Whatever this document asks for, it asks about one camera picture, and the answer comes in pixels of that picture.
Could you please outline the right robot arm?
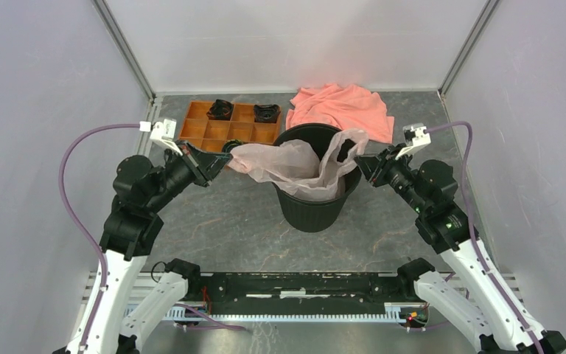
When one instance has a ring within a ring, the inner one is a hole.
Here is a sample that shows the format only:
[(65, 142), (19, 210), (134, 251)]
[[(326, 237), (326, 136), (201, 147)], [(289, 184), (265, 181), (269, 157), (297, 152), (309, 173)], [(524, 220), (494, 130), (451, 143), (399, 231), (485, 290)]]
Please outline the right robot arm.
[(409, 157), (398, 157), (403, 148), (397, 145), (354, 160), (370, 185), (388, 185), (416, 212), (419, 235), (451, 267), (470, 297), (451, 288), (424, 259), (399, 267), (398, 295), (435, 307), (477, 353), (563, 353), (565, 337), (546, 330), (526, 310), (454, 201), (458, 182), (453, 167), (430, 159), (414, 170)]

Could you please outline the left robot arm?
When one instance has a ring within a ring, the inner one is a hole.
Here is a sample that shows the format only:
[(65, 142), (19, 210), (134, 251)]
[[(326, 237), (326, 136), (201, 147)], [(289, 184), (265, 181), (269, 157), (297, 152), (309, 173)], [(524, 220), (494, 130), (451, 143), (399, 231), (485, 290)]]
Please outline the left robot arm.
[(164, 222), (159, 212), (187, 187), (207, 187), (231, 161), (230, 153), (210, 153), (187, 141), (166, 151), (155, 166), (146, 156), (124, 159), (116, 169), (116, 193), (100, 242), (99, 268), (91, 298), (74, 338), (59, 353), (140, 353), (150, 334), (179, 300), (202, 291), (200, 268), (174, 259), (131, 313), (133, 286)]

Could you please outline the black trash bin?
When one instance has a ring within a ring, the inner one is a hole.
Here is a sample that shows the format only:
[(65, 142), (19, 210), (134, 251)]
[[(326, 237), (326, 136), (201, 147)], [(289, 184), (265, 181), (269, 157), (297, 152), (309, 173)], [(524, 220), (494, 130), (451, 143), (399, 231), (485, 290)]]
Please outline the black trash bin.
[[(281, 133), (273, 144), (280, 146), (285, 142), (300, 139), (309, 143), (315, 154), (322, 158), (331, 138), (339, 131), (336, 127), (319, 123), (297, 125)], [(355, 167), (340, 181), (343, 192), (328, 201), (305, 201), (275, 186), (284, 219), (301, 232), (313, 233), (328, 229), (337, 220), (347, 198), (359, 185), (361, 177), (359, 167)]]

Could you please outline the pink plastic trash bag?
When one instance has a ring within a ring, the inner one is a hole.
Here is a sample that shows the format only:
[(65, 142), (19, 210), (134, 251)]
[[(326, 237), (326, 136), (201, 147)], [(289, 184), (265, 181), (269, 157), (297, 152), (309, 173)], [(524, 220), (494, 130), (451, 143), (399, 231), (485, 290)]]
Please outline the pink plastic trash bag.
[(231, 149), (228, 166), (258, 183), (271, 182), (302, 201), (331, 201), (345, 193), (345, 175), (357, 167), (369, 135), (306, 124), (285, 131), (277, 145), (248, 143)]

